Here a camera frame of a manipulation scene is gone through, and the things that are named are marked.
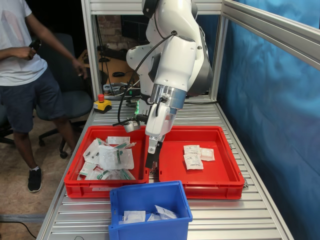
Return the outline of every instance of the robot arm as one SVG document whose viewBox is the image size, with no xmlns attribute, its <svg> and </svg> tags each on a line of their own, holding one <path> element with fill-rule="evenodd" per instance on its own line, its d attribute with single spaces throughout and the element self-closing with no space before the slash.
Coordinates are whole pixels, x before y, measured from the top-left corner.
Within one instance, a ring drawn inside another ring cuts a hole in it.
<svg viewBox="0 0 320 240">
<path fill-rule="evenodd" d="M 149 55 L 137 72 L 142 97 L 139 114 L 148 115 L 145 134 L 150 137 L 146 166 L 151 168 L 158 160 L 162 142 L 174 124 L 177 111 L 183 108 L 186 95 L 198 96 L 207 91 L 212 71 L 205 36 L 195 20 L 197 10 L 192 0 L 143 0 L 142 8 L 150 18 L 146 31 L 150 44 L 128 51 L 130 67 L 135 69 L 162 37 L 177 32 Z"/>
</svg>

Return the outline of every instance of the gray shorts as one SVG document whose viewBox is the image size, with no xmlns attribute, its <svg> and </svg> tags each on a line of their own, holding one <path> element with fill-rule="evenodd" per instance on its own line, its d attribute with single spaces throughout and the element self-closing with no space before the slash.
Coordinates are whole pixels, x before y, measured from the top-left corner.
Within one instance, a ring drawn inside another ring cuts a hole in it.
<svg viewBox="0 0 320 240">
<path fill-rule="evenodd" d="M 29 133 L 34 125 L 33 111 L 38 105 L 49 120 L 65 115 L 62 94 L 49 68 L 35 81 L 19 86 L 0 86 L 0 99 L 12 129 Z"/>
</svg>

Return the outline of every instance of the person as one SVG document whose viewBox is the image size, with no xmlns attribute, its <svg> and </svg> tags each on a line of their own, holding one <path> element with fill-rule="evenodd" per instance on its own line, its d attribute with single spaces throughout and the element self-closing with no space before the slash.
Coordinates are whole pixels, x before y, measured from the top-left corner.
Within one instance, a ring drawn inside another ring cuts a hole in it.
<svg viewBox="0 0 320 240">
<path fill-rule="evenodd" d="M 47 62 L 28 47 L 32 42 L 28 29 L 68 58 L 79 75 L 84 78 L 87 75 L 85 67 L 32 14 L 26 0 L 0 0 L 0 19 L 0 98 L 13 129 L 16 148 L 30 168 L 28 190 L 35 193 L 42 187 L 42 172 L 29 139 L 35 106 L 46 112 L 72 151 L 76 139 L 65 117 L 58 83 Z"/>
</svg>

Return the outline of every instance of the white t-shirt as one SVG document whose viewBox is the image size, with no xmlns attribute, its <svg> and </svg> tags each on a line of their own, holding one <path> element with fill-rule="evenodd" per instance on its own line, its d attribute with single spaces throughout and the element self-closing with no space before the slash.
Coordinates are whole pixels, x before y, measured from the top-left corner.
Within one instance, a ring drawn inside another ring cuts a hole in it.
<svg viewBox="0 0 320 240">
<path fill-rule="evenodd" d="M 31 14 L 25 0 L 0 0 L 0 50 L 27 47 L 32 42 L 25 17 Z M 18 86 L 39 78 L 48 64 L 39 55 L 32 60 L 9 57 L 0 61 L 0 86 Z"/>
</svg>

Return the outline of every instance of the black sneaker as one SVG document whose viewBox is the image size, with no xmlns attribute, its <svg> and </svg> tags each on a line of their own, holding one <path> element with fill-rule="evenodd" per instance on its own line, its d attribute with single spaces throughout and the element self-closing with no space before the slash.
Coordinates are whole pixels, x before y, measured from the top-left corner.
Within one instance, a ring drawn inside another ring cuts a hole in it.
<svg viewBox="0 0 320 240">
<path fill-rule="evenodd" d="M 36 171 L 35 170 L 29 171 L 28 189 L 30 193 L 36 193 L 40 191 L 41 178 L 42 178 L 42 173 L 40 168 Z"/>
</svg>

